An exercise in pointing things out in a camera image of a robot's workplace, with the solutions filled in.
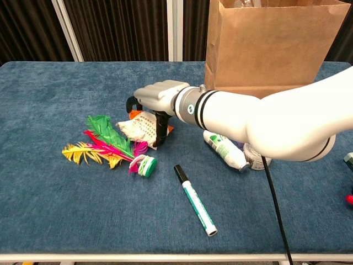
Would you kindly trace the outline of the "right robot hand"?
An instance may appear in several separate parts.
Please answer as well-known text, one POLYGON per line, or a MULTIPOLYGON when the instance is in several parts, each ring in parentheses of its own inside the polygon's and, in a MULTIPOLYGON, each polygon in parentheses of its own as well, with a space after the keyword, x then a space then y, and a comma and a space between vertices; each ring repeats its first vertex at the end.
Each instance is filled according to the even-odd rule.
POLYGON ((134 91, 126 101, 126 111, 130 113, 133 106, 137 110, 146 107, 154 111, 156 116, 156 139, 153 147, 163 144, 167 137, 168 120, 175 115, 174 98, 184 88, 186 82, 165 80, 147 85, 134 91))

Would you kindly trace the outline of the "white and orange wrapper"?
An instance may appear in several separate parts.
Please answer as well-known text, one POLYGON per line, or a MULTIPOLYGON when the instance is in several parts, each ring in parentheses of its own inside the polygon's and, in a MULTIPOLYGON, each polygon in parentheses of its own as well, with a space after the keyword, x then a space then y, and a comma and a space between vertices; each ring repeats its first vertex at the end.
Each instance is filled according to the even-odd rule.
POLYGON ((130 140, 134 142, 147 142, 154 150, 156 141, 157 118, 153 113, 143 110, 132 110, 129 120, 116 123, 116 127, 130 140))

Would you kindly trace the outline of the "white glue bottle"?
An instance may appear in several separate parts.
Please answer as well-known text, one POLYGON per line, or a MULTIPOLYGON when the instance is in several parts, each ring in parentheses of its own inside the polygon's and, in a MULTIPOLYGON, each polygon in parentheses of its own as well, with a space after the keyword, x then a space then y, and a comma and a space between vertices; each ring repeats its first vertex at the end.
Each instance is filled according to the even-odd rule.
POLYGON ((228 166, 240 172, 249 167, 244 153, 227 137, 204 130, 203 138, 228 166))

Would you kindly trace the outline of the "brown paper bag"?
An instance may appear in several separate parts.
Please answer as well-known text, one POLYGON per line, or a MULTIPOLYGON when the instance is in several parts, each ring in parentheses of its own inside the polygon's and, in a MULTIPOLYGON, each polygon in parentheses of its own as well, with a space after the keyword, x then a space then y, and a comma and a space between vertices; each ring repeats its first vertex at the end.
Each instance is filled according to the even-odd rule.
POLYGON ((311 84, 349 9, 340 0, 210 0, 207 89, 263 98, 311 84))

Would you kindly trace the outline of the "clear jar of paper clips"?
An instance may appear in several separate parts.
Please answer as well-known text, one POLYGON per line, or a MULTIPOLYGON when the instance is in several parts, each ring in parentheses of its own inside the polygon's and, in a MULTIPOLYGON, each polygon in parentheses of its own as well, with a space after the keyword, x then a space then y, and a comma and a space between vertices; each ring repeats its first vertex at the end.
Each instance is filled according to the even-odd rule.
POLYGON ((246 160, 250 164, 250 168, 253 170, 264 170, 264 164, 261 155, 256 152, 249 143, 245 143, 243 146, 243 153, 246 160))

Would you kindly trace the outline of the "colourful feather shuttlecock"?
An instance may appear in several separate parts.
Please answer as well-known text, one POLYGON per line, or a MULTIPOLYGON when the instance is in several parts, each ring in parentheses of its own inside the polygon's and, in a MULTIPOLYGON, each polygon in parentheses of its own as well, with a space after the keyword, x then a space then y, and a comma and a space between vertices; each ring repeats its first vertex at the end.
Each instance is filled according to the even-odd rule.
POLYGON ((146 155, 147 142, 137 142, 132 146, 129 139, 113 129, 107 115, 89 116, 86 124, 88 130, 84 134, 89 136, 92 143, 80 141, 77 144, 67 144, 62 150, 66 159, 78 165, 81 161, 88 163, 88 159, 99 164, 106 160, 111 169, 119 166, 122 161, 127 161, 129 173, 150 177, 157 165, 157 159, 146 155))

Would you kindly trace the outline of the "black pleated curtain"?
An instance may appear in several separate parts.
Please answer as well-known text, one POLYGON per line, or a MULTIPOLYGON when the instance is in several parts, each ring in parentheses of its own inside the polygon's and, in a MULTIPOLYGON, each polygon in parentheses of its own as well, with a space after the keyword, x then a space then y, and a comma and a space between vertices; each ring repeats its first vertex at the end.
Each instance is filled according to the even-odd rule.
POLYGON ((210 0, 183 0, 183 60, 206 58, 210 0))
POLYGON ((351 6, 325 60, 353 65, 353 0, 341 1, 350 3, 351 6))
POLYGON ((73 60, 52 0, 0 0, 0 66, 73 60))
POLYGON ((168 61, 167 0, 63 0, 84 61, 168 61))

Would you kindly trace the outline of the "green white marker pen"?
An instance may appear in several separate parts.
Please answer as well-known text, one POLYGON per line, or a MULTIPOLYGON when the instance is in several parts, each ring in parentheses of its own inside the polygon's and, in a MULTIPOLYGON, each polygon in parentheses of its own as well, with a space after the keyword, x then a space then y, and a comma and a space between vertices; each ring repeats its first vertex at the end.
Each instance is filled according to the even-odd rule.
POLYGON ((191 203, 197 217, 199 218, 206 235, 211 237, 217 234, 217 227, 214 225, 211 217, 209 216, 207 210, 205 209, 202 201, 200 200, 181 165, 175 165, 174 171, 181 183, 181 186, 183 187, 186 196, 189 199, 189 202, 191 203))

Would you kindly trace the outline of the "blue table cloth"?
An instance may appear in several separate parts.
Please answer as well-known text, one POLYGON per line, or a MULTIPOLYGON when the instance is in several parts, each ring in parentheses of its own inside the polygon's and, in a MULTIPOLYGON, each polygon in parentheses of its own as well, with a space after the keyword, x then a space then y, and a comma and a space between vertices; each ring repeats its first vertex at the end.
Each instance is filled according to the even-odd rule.
POLYGON ((127 119, 134 90, 163 80, 193 86, 203 62, 32 62, 0 66, 0 254, 284 253, 263 171, 229 168, 198 127, 149 155, 150 177, 62 155, 88 142, 86 119, 127 119), (174 171, 181 165, 217 227, 208 237, 174 171))

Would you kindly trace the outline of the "upright white frame post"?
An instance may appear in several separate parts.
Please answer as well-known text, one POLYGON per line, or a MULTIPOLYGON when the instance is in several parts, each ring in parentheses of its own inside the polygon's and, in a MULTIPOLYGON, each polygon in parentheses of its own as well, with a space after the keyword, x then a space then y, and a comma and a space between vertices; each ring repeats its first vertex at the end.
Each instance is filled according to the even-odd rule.
POLYGON ((166 0, 168 59, 170 62, 183 60, 184 1, 166 0))

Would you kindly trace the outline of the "slanted white frame post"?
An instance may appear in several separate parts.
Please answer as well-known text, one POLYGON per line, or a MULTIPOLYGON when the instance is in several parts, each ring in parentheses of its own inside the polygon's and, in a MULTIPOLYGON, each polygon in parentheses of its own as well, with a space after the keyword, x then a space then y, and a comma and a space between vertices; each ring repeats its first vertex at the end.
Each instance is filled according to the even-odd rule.
POLYGON ((64 33, 69 50, 75 62, 84 62, 84 58, 77 41, 74 28, 67 13, 67 9, 63 0, 51 0, 57 15, 58 21, 64 33))

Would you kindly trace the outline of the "white table frame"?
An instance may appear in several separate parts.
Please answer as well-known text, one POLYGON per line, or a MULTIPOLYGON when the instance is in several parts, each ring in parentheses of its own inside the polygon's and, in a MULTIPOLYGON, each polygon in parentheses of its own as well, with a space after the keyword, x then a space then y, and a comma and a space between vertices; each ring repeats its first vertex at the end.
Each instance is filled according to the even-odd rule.
POLYGON ((8 262, 270 262, 289 265, 285 254, 0 254, 8 262))

